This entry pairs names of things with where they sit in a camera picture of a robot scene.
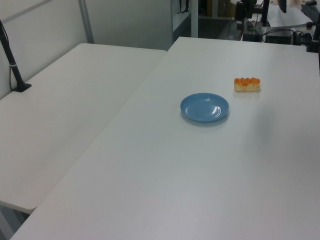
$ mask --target gray floor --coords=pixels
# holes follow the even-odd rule
[[[221,19],[205,19],[198,20],[198,37],[202,39],[221,39],[221,40],[237,40],[240,30],[237,30],[237,21]],[[191,24],[186,24],[185,28],[179,33],[180,37],[191,37]]]

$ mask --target table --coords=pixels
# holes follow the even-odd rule
[[[0,101],[0,204],[31,213],[165,51],[80,44]]]
[[[199,92],[227,118],[183,117]],[[12,240],[317,239],[319,103],[305,47],[180,37]]]

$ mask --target desk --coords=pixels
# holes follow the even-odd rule
[[[80,44],[0,101],[0,204],[31,213],[165,51]]]
[[[198,92],[228,118],[184,118]],[[317,239],[319,103],[305,47],[180,37],[12,240]]]

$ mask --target cable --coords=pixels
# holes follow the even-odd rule
[[[2,24],[1,20],[0,20],[0,26],[1,26],[1,28],[3,29],[4,34],[5,34],[5,38],[6,38],[7,42],[8,42],[8,44],[9,44],[9,37],[8,37],[8,34],[7,34],[7,32],[6,32],[6,29],[5,29],[4,25]],[[9,66],[9,86],[10,86],[10,90],[11,90],[11,92],[12,92],[12,86],[11,86],[11,66]]]
[[[11,66],[9,66],[9,86],[10,86],[10,90],[12,92],[12,86],[11,86]]]
[[[247,24],[248,20],[245,22],[245,20],[243,19],[242,20],[242,23],[241,23],[241,32],[240,32],[240,35],[239,35],[239,41],[241,41],[241,38],[242,38],[242,35],[244,34],[244,30],[245,30],[245,24]]]
[[[5,38],[6,38],[6,40],[8,41],[8,44],[9,44],[9,37],[8,37],[8,34],[7,34],[7,32],[6,32],[6,29],[5,29],[4,25],[2,24],[1,20],[0,20],[0,25],[1,25],[1,28],[3,29],[3,31],[4,31]]]
[[[264,4],[264,2],[265,1],[263,0],[262,3],[260,4],[259,8],[258,8],[258,14],[256,15],[255,24],[254,24],[254,27],[253,27],[254,31],[256,31],[256,25],[257,25],[258,17],[259,17],[259,10],[260,10],[261,6]]]
[[[285,29],[285,28],[284,29],[274,29],[274,30],[267,31],[266,33],[262,34],[261,37],[268,35],[268,34],[273,34],[273,33],[282,32],[282,31],[291,31],[291,32],[295,33],[295,31],[293,31],[291,29]]]

